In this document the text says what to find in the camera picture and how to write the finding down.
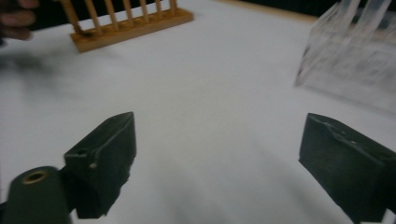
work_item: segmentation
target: transparent plastic container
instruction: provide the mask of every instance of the transparent plastic container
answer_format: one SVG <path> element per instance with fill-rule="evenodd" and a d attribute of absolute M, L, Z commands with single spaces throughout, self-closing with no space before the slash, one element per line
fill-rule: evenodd
<path fill-rule="evenodd" d="M 396 114 L 396 13 L 390 0 L 356 3 L 336 4 L 314 24 L 296 84 Z"/>

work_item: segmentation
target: white tabletop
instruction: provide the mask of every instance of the white tabletop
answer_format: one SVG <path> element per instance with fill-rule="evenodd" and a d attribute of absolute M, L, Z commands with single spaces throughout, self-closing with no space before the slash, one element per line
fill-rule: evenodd
<path fill-rule="evenodd" d="M 396 118 L 293 86 L 312 22 L 232 1 L 178 5 L 195 21 L 83 54 L 70 25 L 0 49 L 2 200 L 15 176 L 62 168 L 88 132 L 134 111 L 130 181 L 107 217 L 75 223 L 351 223 L 298 162 L 305 116 L 392 149 Z"/>

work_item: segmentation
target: person's hand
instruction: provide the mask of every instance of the person's hand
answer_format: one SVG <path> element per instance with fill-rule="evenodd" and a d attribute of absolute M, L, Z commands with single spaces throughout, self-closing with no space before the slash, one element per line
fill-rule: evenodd
<path fill-rule="evenodd" d="M 0 0 L 0 39 L 29 39 L 32 34 L 26 26 L 35 22 L 35 14 L 30 9 L 38 6 L 38 0 Z"/>

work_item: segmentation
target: wooden dowel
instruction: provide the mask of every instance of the wooden dowel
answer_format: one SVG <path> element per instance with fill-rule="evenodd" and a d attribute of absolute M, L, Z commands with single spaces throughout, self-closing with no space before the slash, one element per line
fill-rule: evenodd
<path fill-rule="evenodd" d="M 64 12 L 66 13 L 66 17 L 69 20 L 70 24 L 73 25 L 73 29 L 78 35 L 84 35 L 84 32 L 81 30 L 81 27 L 78 24 L 78 16 L 73 8 L 73 5 L 70 0 L 62 0 L 62 6 L 64 7 Z"/>
<path fill-rule="evenodd" d="M 131 2 L 129 0 L 123 0 L 126 16 L 131 26 L 134 26 L 134 17 L 132 15 Z"/>
<path fill-rule="evenodd" d="M 116 14 L 114 12 L 113 3 L 111 2 L 111 0 L 105 0 L 105 3 L 106 3 L 108 15 L 110 15 L 110 19 L 111 19 L 111 22 L 113 23 L 114 29 L 116 31 L 118 31 L 120 29 L 120 27 L 119 27 L 119 24 L 117 23 L 117 18 L 116 18 Z"/>
<path fill-rule="evenodd" d="M 160 21 L 163 19 L 163 10 L 161 8 L 161 0 L 155 0 L 155 6 L 157 8 L 158 20 Z"/>
<path fill-rule="evenodd" d="M 91 19 L 93 21 L 93 25 L 96 28 L 96 32 L 98 35 L 103 35 L 102 28 L 100 27 L 100 23 L 98 20 L 98 15 L 96 13 L 95 6 L 93 5 L 92 0 L 85 0 L 85 4 L 87 5 L 88 11 L 90 12 Z"/>
<path fill-rule="evenodd" d="M 140 6 L 142 7 L 145 23 L 149 23 L 148 5 L 146 3 L 146 0 L 140 0 Z"/>
<path fill-rule="evenodd" d="M 176 0 L 169 0 L 169 5 L 170 5 L 170 8 L 171 8 L 171 15 L 175 16 L 176 15 L 176 8 L 177 8 Z"/>

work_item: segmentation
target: wooden test tube rack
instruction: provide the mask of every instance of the wooden test tube rack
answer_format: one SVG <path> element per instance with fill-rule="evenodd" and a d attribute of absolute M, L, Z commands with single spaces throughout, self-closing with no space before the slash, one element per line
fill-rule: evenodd
<path fill-rule="evenodd" d="M 88 30 L 82 30 L 79 26 L 78 15 L 73 8 L 71 0 L 61 0 L 66 16 L 75 30 L 70 36 L 80 53 L 116 44 L 141 35 L 147 35 L 188 21 L 193 21 L 193 14 L 185 9 L 177 7 L 176 0 L 169 0 L 169 8 L 166 10 L 163 10 L 161 0 L 155 0 L 156 11 L 153 13 L 148 13 L 146 0 L 140 0 L 142 16 L 139 17 L 133 16 L 129 0 L 116 0 L 123 1 L 125 13 L 127 15 L 127 20 L 125 21 L 117 21 L 111 2 L 112 0 L 102 1 L 106 3 L 111 23 L 101 25 L 93 1 L 85 0 L 94 27 Z"/>

